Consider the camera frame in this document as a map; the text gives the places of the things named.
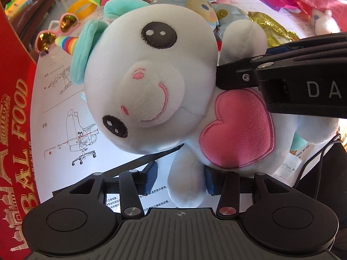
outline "office chair diagram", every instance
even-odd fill
[[[83,160],[87,156],[97,157],[95,150],[87,151],[88,147],[97,141],[98,129],[92,130],[95,124],[89,125],[88,127],[82,127],[79,123],[79,113],[70,109],[66,117],[66,133],[67,142],[70,147],[70,151],[79,151],[81,155],[72,161],[72,166],[75,165],[76,161],[79,164],[83,164]]]
[[[48,88],[50,87],[56,87],[58,86],[62,81],[64,82],[64,88],[59,92],[59,94],[62,94],[67,88],[69,88],[72,85],[72,82],[70,80],[70,67],[65,68],[61,73],[57,74],[51,81],[51,83],[48,85]]]

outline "crosshair symbol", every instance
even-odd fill
[[[179,217],[183,217],[183,216],[185,216],[186,214],[184,213],[184,212],[182,212],[182,211],[179,211],[178,213],[177,213],[177,215],[179,216]]]

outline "ribbed gray surface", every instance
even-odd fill
[[[61,260],[33,253],[28,260]],[[255,245],[235,221],[215,218],[210,209],[152,209],[123,223],[106,245],[66,260],[285,260]],[[296,260],[334,260],[329,252]]]

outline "brown leather sofa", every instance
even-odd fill
[[[54,1],[33,0],[10,20],[13,29],[26,49],[29,49],[30,42],[35,39],[34,34]]]

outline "pink sunglasses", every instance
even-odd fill
[[[54,24],[59,24],[57,29],[51,30]],[[54,41],[58,36],[66,35],[72,28],[79,26],[79,19],[72,13],[65,13],[60,20],[53,20],[49,24],[48,30],[41,31],[35,41],[35,51],[38,54],[48,54],[48,49],[54,45]]]

